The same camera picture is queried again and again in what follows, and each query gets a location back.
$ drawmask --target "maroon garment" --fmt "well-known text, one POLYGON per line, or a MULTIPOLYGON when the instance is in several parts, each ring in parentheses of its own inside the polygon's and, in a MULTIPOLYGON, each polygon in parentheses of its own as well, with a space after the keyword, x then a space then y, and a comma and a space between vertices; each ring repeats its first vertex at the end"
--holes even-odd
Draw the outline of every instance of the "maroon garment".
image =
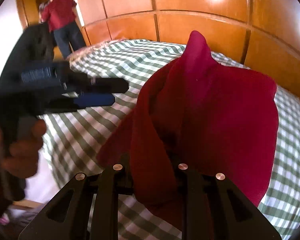
POLYGON ((202 174, 225 174, 258 206, 274 161, 275 93, 270 77, 217 63, 205 38, 193 31, 183 55, 142 87, 98 162, 112 165, 129 152, 136 198, 178 228, 181 200, 167 152, 202 174))
POLYGON ((42 11, 42 20, 48 21, 49 30, 58 30, 75 20, 72 8, 77 4, 74 0, 52 0, 42 11))

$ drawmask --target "silver bolt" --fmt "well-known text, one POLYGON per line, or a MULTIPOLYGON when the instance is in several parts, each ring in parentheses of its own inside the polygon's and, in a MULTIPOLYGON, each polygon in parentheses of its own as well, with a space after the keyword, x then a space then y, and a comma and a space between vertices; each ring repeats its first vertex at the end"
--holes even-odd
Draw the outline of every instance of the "silver bolt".
POLYGON ((223 173, 217 173, 216 174, 216 178, 218 180, 224 180, 226 178, 226 176, 223 173))
POLYGON ((115 165, 113 165, 113 167, 112 167, 115 171, 120 171, 120 170, 122 170, 122 165, 121 164, 115 164, 115 165))
POLYGON ((76 176, 75 176, 75 179, 76 180, 83 180, 86 176, 83 174, 83 173, 78 173, 76 176))
POLYGON ((178 165, 178 168, 179 168, 180 170, 186 170, 186 169, 188 169, 188 165, 187 165, 187 164, 184 164, 184 163, 180 163, 180 164, 178 165))

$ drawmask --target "white wall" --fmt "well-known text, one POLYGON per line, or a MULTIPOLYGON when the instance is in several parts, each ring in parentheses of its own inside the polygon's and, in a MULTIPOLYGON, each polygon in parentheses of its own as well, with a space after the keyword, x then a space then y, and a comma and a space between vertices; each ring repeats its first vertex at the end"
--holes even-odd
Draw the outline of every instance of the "white wall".
POLYGON ((16 0, 4 0, 0 6, 0 74, 21 34, 16 0))

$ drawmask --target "dark pants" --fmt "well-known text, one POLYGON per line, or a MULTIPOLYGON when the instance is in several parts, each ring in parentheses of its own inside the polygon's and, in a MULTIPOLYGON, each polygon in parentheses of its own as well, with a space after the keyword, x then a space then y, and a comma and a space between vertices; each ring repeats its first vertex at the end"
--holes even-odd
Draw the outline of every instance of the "dark pants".
POLYGON ((53 34, 64 59, 72 53, 70 44, 74 51, 86 46, 82 33, 75 21, 55 30, 53 34))

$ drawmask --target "green and white checkered fabric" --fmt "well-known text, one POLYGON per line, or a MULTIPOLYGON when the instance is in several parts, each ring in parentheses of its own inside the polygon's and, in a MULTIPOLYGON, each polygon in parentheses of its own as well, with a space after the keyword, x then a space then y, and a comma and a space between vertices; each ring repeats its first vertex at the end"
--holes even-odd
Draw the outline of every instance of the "green and white checkered fabric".
MULTIPOLYGON (((180 57, 185 45, 147 40, 108 44, 72 63, 90 76, 123 77, 130 82, 125 94, 116 94, 109 107, 91 107, 77 113, 43 116, 48 125, 44 136, 45 157, 50 161, 59 187, 78 172, 100 173, 95 156, 101 145, 131 111, 139 91, 159 68, 180 57)), ((212 52, 222 65, 245 67, 223 54, 212 52)), ((279 130, 274 166, 268 191, 259 210, 288 239, 300 224, 300 100, 278 87, 275 103, 279 130)), ((133 196, 119 196, 119 239, 181 239, 181 232, 153 216, 133 196)))

